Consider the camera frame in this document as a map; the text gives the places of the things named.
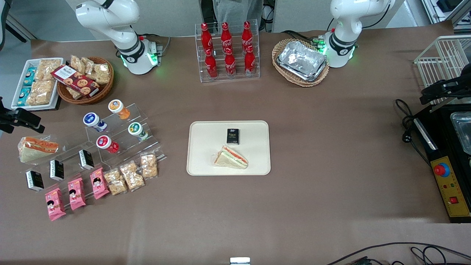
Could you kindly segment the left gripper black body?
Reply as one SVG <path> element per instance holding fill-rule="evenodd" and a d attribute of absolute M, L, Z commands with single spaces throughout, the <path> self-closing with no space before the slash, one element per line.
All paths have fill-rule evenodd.
<path fill-rule="evenodd" d="M 441 98 L 468 98 L 471 97 L 470 92 L 471 74 L 462 74 L 460 77 L 450 80 L 440 80 L 439 96 Z"/>

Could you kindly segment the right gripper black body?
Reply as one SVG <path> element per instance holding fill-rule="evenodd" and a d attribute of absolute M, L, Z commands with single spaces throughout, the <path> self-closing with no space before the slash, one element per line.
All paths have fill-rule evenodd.
<path fill-rule="evenodd" d="M 18 126 L 16 119 L 12 116 L 12 111 L 5 108 L 0 97 L 0 130 L 3 133 L 12 134 Z"/>

